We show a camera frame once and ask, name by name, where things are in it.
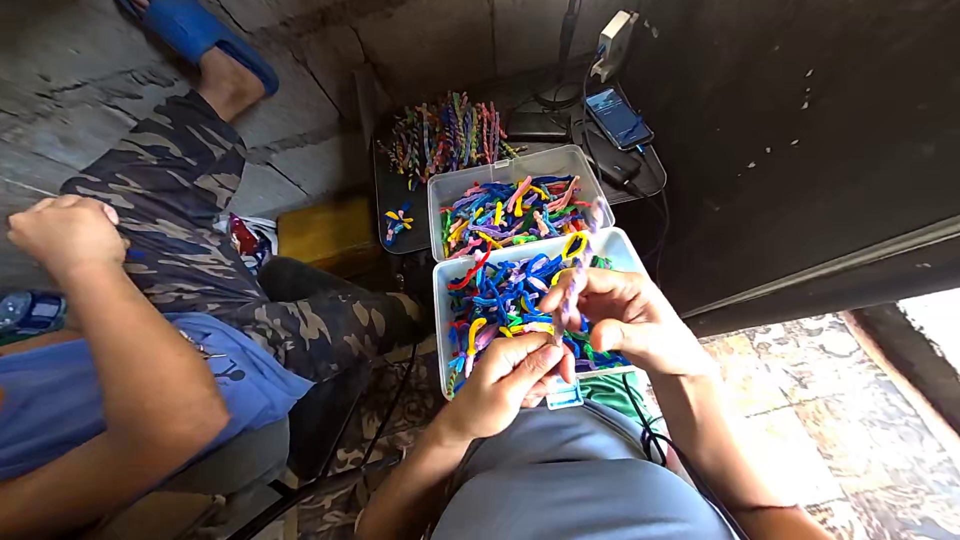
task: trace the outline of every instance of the blue slipper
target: blue slipper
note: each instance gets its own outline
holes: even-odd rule
[[[181,56],[194,64],[213,47],[219,47],[256,75],[267,95],[274,95],[280,80],[274,69],[254,51],[246,41],[237,37],[224,23],[217,20],[197,0],[152,0],[142,15],[132,0],[117,2],[153,30]]]

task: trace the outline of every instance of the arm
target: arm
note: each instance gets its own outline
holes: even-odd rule
[[[87,524],[154,487],[202,450],[229,415],[206,362],[122,268],[112,209],[74,195],[11,216],[11,241],[65,291],[93,355],[107,430],[0,484],[0,536]]]
[[[357,527],[361,540],[416,539],[440,516],[444,483],[473,439],[492,437],[516,418],[528,394],[564,351],[547,333],[496,339],[467,383],[376,490]]]
[[[540,309],[553,311],[567,290],[561,275]],[[736,518],[758,540],[828,539],[800,507],[785,503],[751,465],[720,398],[717,366],[645,273],[591,268],[580,310],[598,321],[595,351],[620,351],[650,375],[674,444]],[[570,321],[579,327],[579,316]]]

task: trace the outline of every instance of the blue shirt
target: blue shirt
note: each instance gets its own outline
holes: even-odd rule
[[[280,420],[313,384],[210,315],[166,317],[208,354],[226,355],[207,364],[230,420],[204,453],[243,430]],[[107,428],[97,371],[83,339],[0,356],[0,388],[0,479],[29,473]]]

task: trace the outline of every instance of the phone screen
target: phone screen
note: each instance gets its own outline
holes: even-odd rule
[[[630,108],[616,90],[607,88],[587,98],[587,107],[600,127],[621,149],[644,143],[653,134],[643,119]]]

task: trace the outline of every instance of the water bottle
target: water bottle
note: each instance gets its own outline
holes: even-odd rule
[[[0,300],[0,334],[35,335],[62,326],[66,300],[59,294],[16,291]]]

